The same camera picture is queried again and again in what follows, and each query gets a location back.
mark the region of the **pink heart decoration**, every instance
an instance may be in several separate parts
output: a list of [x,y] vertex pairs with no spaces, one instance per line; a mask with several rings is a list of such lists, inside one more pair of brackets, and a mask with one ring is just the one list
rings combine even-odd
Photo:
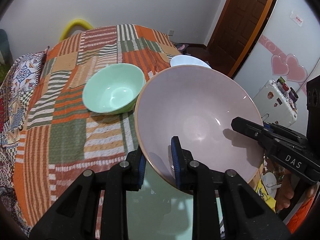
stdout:
[[285,59],[285,63],[289,67],[287,81],[304,82],[307,79],[307,70],[303,66],[299,65],[298,59],[295,57],[295,55],[288,54],[287,58]]
[[281,62],[281,57],[273,55],[271,57],[272,74],[277,76],[286,76],[289,73],[289,67]]

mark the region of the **bed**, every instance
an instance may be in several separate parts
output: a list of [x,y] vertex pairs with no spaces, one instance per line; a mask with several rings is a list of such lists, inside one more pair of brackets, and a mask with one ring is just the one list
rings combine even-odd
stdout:
[[84,169],[108,170],[138,146],[134,111],[104,116],[85,108],[87,80],[123,62],[148,81],[178,54],[161,32],[117,25],[16,60],[0,88],[0,197],[26,235]]

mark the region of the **striped blanket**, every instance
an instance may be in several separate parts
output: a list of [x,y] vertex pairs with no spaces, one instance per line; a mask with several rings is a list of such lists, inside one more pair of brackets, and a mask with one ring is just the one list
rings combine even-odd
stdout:
[[104,116],[85,108],[88,79],[123,62],[140,67],[148,81],[178,54],[167,35],[137,25],[79,33],[48,53],[14,156],[14,189],[30,227],[83,170],[108,170],[138,146],[134,112]]

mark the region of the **large pink bowl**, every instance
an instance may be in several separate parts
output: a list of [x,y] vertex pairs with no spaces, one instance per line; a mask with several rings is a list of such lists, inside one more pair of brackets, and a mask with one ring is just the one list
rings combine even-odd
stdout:
[[135,128],[143,154],[173,186],[172,136],[179,136],[181,147],[210,169],[234,169],[249,182],[262,163],[263,149],[232,130],[237,116],[262,125],[256,106],[236,82],[212,69],[182,65],[161,71],[144,86]]

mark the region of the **person's hand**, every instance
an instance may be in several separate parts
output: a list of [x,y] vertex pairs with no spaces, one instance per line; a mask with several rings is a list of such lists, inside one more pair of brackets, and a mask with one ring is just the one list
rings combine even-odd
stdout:
[[[282,180],[281,187],[278,189],[276,194],[276,209],[282,210],[290,206],[290,199],[293,198],[294,190],[291,186],[291,173],[288,170],[285,170],[285,175]],[[317,185],[309,187],[306,191],[306,200],[303,204],[307,203],[310,198],[312,198],[317,192]]]

